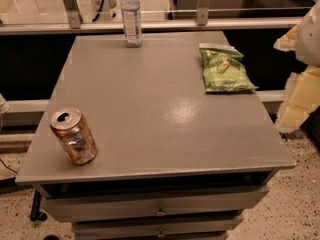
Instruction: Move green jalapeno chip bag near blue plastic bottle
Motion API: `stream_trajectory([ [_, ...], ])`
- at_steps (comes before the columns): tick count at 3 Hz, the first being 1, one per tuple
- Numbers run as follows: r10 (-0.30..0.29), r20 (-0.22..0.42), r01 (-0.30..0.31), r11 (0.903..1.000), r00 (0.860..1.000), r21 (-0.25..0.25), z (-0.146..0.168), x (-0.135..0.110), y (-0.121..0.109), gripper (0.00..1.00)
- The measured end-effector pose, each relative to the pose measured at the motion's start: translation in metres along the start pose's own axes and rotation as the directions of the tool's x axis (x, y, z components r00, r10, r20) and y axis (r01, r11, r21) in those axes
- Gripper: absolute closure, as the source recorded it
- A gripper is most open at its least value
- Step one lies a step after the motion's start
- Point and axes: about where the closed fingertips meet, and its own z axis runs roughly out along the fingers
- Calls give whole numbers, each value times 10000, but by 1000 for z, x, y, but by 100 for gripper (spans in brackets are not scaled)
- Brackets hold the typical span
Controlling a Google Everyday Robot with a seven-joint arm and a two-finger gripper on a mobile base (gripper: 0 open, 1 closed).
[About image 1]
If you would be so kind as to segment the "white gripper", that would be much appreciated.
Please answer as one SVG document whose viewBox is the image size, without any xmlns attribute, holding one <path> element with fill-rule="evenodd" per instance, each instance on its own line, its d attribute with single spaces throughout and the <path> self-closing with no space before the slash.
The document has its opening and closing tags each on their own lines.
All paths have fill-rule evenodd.
<svg viewBox="0 0 320 240">
<path fill-rule="evenodd" d="M 320 2 L 295 25 L 278 38 L 274 48 L 294 51 L 296 58 L 308 66 L 301 74 L 291 73 L 284 90 L 275 127 L 280 133 L 291 133 L 300 128 L 320 106 Z"/>
</svg>

